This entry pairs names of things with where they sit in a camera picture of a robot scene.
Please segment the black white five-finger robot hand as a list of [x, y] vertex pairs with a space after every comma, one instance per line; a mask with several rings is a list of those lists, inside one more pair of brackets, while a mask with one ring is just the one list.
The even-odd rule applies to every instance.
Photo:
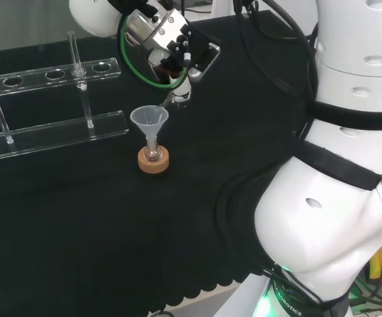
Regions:
[[172, 85], [168, 88], [167, 96], [157, 107], [166, 108], [171, 104], [180, 104], [190, 100], [192, 87], [188, 72], [191, 66], [191, 53], [188, 48], [177, 48], [177, 55], [167, 53], [161, 49], [152, 49], [148, 64], [158, 77], [159, 84]]

